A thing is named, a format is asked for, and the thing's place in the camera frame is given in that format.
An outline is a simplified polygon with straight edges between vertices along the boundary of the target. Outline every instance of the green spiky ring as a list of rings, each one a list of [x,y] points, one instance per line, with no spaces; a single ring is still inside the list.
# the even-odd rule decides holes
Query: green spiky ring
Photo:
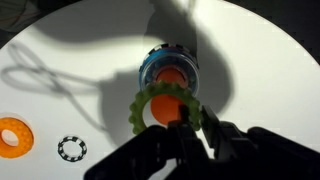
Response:
[[[190,125],[195,131],[200,129],[200,102],[192,96],[188,89],[183,89],[178,83],[168,84],[164,81],[148,85],[145,90],[136,94],[136,100],[130,105],[131,115],[129,122],[133,124],[133,133],[139,134],[145,130],[146,124],[143,121],[142,113],[147,102],[158,95],[168,94],[180,99],[189,109]]]

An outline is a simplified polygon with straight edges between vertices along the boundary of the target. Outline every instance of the orange object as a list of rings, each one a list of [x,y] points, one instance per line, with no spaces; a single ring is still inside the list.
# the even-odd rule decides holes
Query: orange object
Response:
[[[167,83],[177,82],[182,88],[188,87],[187,80],[177,69],[165,69],[159,73],[156,81],[164,80]],[[183,102],[170,95],[160,95],[152,98],[151,112],[153,117],[161,124],[167,125],[172,120],[180,120],[179,106]]]
[[[4,142],[0,136],[0,156],[4,158],[17,158],[31,150],[34,138],[30,128],[22,121],[6,117],[0,119],[0,133],[2,131],[12,131],[18,138],[18,146],[10,146]]]

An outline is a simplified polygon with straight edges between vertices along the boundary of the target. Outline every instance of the black and white ring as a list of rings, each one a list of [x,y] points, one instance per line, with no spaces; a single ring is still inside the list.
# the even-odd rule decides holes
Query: black and white ring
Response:
[[[78,143],[81,147],[82,151],[79,156],[70,156],[64,152],[63,146],[66,142],[73,141],[75,143]],[[87,146],[80,138],[76,136],[66,136],[64,137],[58,144],[58,153],[64,159],[65,161],[69,162],[77,162],[84,158],[84,156],[87,154]]]

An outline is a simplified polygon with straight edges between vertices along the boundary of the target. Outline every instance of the white surface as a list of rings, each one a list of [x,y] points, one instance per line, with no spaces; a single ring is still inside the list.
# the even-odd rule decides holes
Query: white surface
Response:
[[[139,90],[138,68],[151,48],[168,41],[144,36],[155,11],[148,1],[83,1],[41,19],[1,49],[0,112],[22,116],[35,135],[28,154],[0,159],[3,179],[82,179],[89,167],[133,137],[127,118]],[[229,3],[197,0],[189,16],[197,28],[202,104],[241,130],[262,126],[320,151],[320,69],[312,57],[276,26]],[[180,23],[174,17],[168,21]],[[183,43],[188,38],[174,40],[190,48]],[[50,81],[54,77],[48,74],[34,77],[21,69],[8,73],[17,62],[35,67],[39,60],[47,70],[88,83],[61,76]],[[108,121],[107,132],[91,126],[64,91],[73,93],[96,123]],[[59,140],[70,134],[88,147],[77,163],[57,154]]]

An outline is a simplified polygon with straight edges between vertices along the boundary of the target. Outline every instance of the orange ring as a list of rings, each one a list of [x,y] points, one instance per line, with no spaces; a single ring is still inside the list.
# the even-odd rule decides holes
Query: orange ring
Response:
[[[31,129],[22,121],[5,117],[0,119],[0,134],[4,130],[12,131],[18,138],[18,146],[10,146],[3,141],[0,135],[0,156],[17,158],[26,154],[33,146],[34,138]]]

